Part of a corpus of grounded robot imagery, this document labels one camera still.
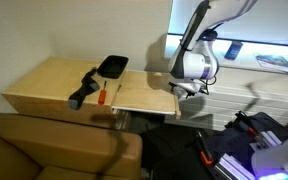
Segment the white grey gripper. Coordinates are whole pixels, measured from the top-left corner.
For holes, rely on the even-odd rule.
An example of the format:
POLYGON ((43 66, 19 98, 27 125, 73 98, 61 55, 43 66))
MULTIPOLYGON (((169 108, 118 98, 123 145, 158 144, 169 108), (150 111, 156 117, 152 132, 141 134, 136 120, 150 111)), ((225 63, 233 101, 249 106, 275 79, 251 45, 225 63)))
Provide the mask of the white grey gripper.
POLYGON ((169 81, 171 92, 179 99, 183 100, 196 94, 208 94, 208 88, 203 83, 194 82, 192 80, 173 79, 169 81))

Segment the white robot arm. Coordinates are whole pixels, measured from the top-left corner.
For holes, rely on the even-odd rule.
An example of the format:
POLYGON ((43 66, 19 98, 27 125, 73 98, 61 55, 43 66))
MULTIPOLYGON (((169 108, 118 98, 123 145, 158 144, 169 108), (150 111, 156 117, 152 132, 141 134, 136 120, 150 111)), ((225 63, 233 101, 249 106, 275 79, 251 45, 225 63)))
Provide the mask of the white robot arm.
POLYGON ((257 0, 202 0, 194 11, 169 62, 171 88, 187 96, 208 94, 208 80, 216 77, 219 62, 213 52, 216 28, 246 14, 257 0))

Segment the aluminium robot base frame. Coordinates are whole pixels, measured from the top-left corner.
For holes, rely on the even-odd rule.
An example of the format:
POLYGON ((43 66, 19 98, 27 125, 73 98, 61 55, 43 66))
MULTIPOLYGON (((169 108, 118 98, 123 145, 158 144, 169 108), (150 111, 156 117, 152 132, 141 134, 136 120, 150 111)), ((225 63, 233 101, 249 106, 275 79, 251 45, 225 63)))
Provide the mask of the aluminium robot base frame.
POLYGON ((259 180, 251 165, 252 155, 280 144, 281 140, 272 131, 261 132, 258 136, 248 132, 220 133, 214 140, 214 169, 224 180, 259 180))

